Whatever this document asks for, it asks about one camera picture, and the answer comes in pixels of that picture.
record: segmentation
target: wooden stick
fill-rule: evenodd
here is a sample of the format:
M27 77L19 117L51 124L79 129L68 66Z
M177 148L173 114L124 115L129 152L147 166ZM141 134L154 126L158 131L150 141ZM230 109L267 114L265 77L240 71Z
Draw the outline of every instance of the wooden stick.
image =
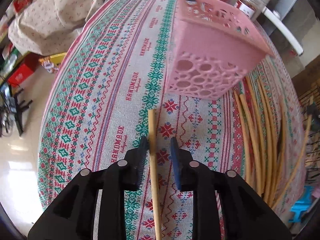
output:
M251 79L249 76L245 77L248 83L249 92L252 99L253 109L255 112L255 116L257 119L257 126L258 126L258 135L260 140L260 158L261 158L261 179L262 179L262 193L264 193L264 189L266 186L266 148L264 145L264 138L263 138L263 130L262 130L262 121L261 121L261 114L260 110L258 108L257 98L256 94L254 93L252 89Z
M239 111L239 117L240 117L241 129L242 129L242 137L243 137L243 144L244 144L245 181L248 183L250 187L252 187L248 134L245 128L244 117L243 117L242 108L239 102L238 94L236 93L235 90L233 90L233 94L235 95L235 100L236 100L237 108Z
M263 85L262 79L259 76L259 81L261 84L262 92L264 95L264 98L266 100L267 104L267 111L269 115L269 121L270 121L270 127L271 127L271 136L272 136L272 177L271 177L271 188L270 188L270 195L268 197L268 205L271 206L273 203L272 196L274 195L274 190L275 190L275 184L276 184L276 175L277 175L277 140L276 140L276 128L275 128L275 121L273 119L273 113L271 110L270 102L269 102L269 97L267 95L266 89Z
M254 107L252 109L252 121L253 121L253 125L254 125L254 132L256 133L256 137L259 138L259 133L258 133L258 125L257 125L257 117L256 117L256 113L254 111Z
M262 186L261 186L261 162L260 162L260 153L259 153L259 146L257 143L257 138L256 134L254 131L253 123L252 123L252 118L250 115L249 107L247 105L247 101L245 99L245 95L241 94L240 95L240 101L242 104L242 107L244 109L244 114L248 122L249 126L249 134L251 137L251 142L252 142L252 149L253 149L253 156L254 156L254 163L256 165L256 177L257 177L257 193L259 196L261 196L262 193Z
M148 110L148 126L149 126L149 145L150 145L150 179L151 194L153 205L153 219L155 222L156 240L161 240L161 210L159 198L159 182L157 173L157 156L156 156L156 114L155 110Z
M312 103L313 103L313 96L310 97L309 105L312 105ZM275 203L273 204L272 209L275 209L277 207L279 201L283 198L283 196L284 196L285 192L287 191L290 183L292 182L294 176L297 173L298 167L301 165L300 162L301 162L303 156L305 155L306 144L308 142L308 135L309 135L309 132L310 132L311 121L312 121L312 115L310 114L308 116L306 132L304 134L304 140L303 140L303 144L302 144L302 148L301 148L301 152L300 152L299 158L298 158L297 163L296 163L296 165L295 165L295 167L294 167L294 169L293 169L293 171L292 171L292 173L291 173L291 175L289 177L289 180L287 181L283 191L281 192L281 194L279 195L279 197L276 199Z
M279 183L281 181L281 174L282 169L284 166L284 152L285 152L285 146L286 146L286 139L287 139L287 118L285 114L285 107L284 103L281 104L281 112L282 112L282 136L281 136L281 146L280 146L280 153L279 153L279 161L278 161L278 169L277 169L277 176L276 176L276 185L274 190L274 195L272 196L272 199L276 196L276 191L278 189Z
M271 178L272 178L272 136L271 136L271 128L269 122L269 115L267 111L267 104L265 98L263 96L263 91L260 82L257 82L259 93L261 96L262 108L264 113L264 120L266 122L266 132L267 132L267 179L266 179L266 188L263 196L263 200L267 203L268 196L270 194L271 189Z

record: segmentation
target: tablecloth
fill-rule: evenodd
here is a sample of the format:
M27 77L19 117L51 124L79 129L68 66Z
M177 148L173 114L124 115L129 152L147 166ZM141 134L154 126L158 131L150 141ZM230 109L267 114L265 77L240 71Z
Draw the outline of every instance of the tablecloth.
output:
M104 1L33 0L9 26L9 39L22 54L64 53Z
M42 121L39 143L39 195L46 208L83 168L107 168L137 147L148 134L147 110L156 109L157 158L164 239L191 239L192 192L174 183L169 141L215 171L244 176L244 147L239 112L232 91L219 100L165 93L166 55L175 0L107 0L87 22L65 57ZM266 57L250 73L262 77L280 134L280 103L285 105L287 137L284 188L303 141L302 117L291 79L270 39L275 57ZM245 93L243 80L235 88ZM262 103L254 87L264 125ZM304 164L276 208L281 215L299 198ZM148 158L138 192L125 194L128 239L155 239Z

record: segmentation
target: basket hole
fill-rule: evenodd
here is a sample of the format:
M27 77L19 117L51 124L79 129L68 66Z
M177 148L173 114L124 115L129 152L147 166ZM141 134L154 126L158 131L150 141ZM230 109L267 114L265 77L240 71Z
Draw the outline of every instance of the basket hole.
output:
M209 3L206 3L206 2L201 3L201 9L202 9L202 11L204 11L204 12L211 12L211 11L213 11L212 5L209 4Z
M181 56L182 56L182 57L189 57L189 53L183 51L183 52L181 53Z
M230 69L231 69L231 68L236 68L236 65L234 65L234 64L232 64L232 63L230 63L230 62L228 62L228 66L230 67Z
M193 63L191 61L183 59L178 61L177 69L180 71L187 71L187 70L190 70L192 66L193 66Z
M179 88L186 88L186 87L188 87L190 85L191 85L191 83L189 81L186 81L186 80L179 81L177 83L177 87L179 87Z
M196 69L194 71L190 72L190 77L191 78L194 77L194 76L199 76L199 75L200 75L200 73Z
M200 66L200 70L202 70L202 71L209 71L210 69L211 69L211 65L210 64L202 64L201 66Z
M200 92L200 95L201 96L208 96L208 95L210 95L211 94L211 92L209 91L209 90L202 90L201 92Z
M219 74L222 73L222 70L221 70L221 63L215 63L214 64L214 67L215 67L215 71Z
M203 16L202 19L206 21L211 21L207 16Z
M195 83L200 83L200 84L202 84L202 83L204 82L204 78L198 77L198 78L195 78L193 81L194 81Z
M189 5L195 5L195 4L197 4L197 1L196 0L186 0L186 3Z

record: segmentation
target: table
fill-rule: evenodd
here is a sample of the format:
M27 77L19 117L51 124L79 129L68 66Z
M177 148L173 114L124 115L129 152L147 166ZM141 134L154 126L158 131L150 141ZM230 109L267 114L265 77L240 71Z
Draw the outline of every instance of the table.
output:
M175 0L107 0L70 47L41 125L38 185L43 208L81 169L105 169L136 147L140 137L148 133L147 109L152 108L157 112L159 193L165 239L191 239L192 234L192 192L180 193L175 186L168 151L171 137L176 136L193 159L210 169L233 169L244 176L243 138L232 91L217 101L164 92L174 8ZM277 137L281 102L288 119L286 164L280 190L297 161L304 131L289 74L272 42L260 30L275 58L263 59L250 75L255 81L258 75L262 77ZM239 82L235 89L246 94L251 107L246 82ZM260 94L257 87L254 90L264 123ZM304 176L301 162L276 208L278 215L299 198ZM125 202L127 238L154 239L147 169L141 189L126 193Z

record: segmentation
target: green embroidered pattern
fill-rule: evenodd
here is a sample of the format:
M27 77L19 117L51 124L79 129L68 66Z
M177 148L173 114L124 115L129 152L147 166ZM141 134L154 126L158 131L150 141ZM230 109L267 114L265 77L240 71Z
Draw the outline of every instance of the green embroidered pattern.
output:
M153 109L158 103L158 95L160 93L160 82L163 78L164 61L166 59L166 50L168 45L169 34L171 31L171 22L175 0L169 0L164 12L164 17L160 27L160 33L157 39L157 46L151 63L151 70L148 74L148 82L145 85L146 95L142 98L142 109L139 111L139 124L136 126L136 139L133 141L133 147L139 145L141 136L148 134L148 109ZM138 218L140 208L139 198L142 191L125 192L125 224L126 235L128 240L134 239L133 231L136 229L135 220Z
M73 53L73 57L70 58L68 68L63 70L61 74L60 81L63 80L63 83L58 83L57 87L59 89L55 90L55 94L52 95L52 101L48 105L48 109L50 112L44 113L47 116L46 120L44 120L47 125L43 127L43 131L41 131L42 141L39 149L39 169L38 169L38 177L39 177L39 195L40 201L43 208L47 208L47 206L51 203L52 198L54 197L53 190L57 193L59 191L56 188L50 185L50 181L55 178L59 183L65 183L66 180L61 176L54 176L54 165L55 165L55 158L52 158L52 153L57 151L61 157L69 157L69 152L65 149L56 150L54 148L54 144L56 143L55 134L57 131L60 132L60 128L56 130L56 128L60 124L61 113L64 112L65 105L67 104L67 98L70 93L71 87L74 83L78 83L76 81L77 76L79 75L79 71L83 69L83 62L85 58L88 57L90 54L91 49L95 46L97 39L94 37L92 32L96 35L101 34L101 30L110 24L112 18L119 12L119 8L122 8L124 4L128 4L129 0L118 0L111 6L108 10L106 10L101 16L100 20L96 21L96 24L90 27L90 31L86 33L86 37L84 37L84 45L80 46L77 51ZM89 64L90 66L97 65L95 62ZM81 83L78 85L81 89L88 88L86 83ZM67 114L73 116L78 114L79 110L77 108L69 109ZM61 139L64 143L70 142L71 139L67 135L61 136Z

